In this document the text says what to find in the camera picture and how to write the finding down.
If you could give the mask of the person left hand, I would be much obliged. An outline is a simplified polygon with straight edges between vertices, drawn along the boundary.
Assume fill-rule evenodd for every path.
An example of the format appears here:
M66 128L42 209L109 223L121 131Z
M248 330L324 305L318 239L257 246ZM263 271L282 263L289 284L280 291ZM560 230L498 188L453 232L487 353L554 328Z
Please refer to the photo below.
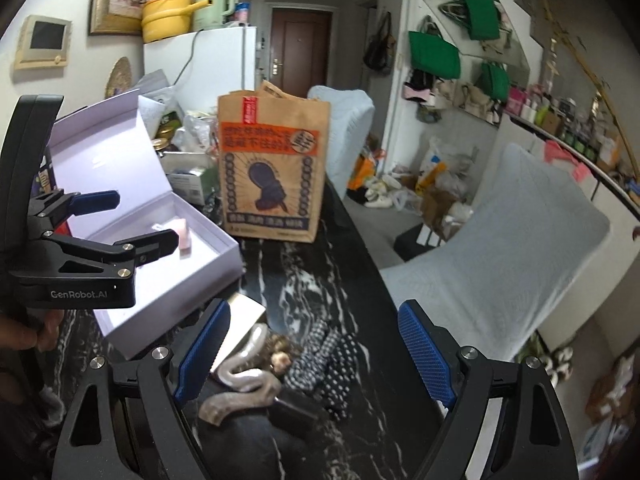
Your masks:
M44 317L43 328L35 330L2 314L0 348L14 351L29 349L37 349L41 352L51 351L58 343L63 318L62 310L50 310Z

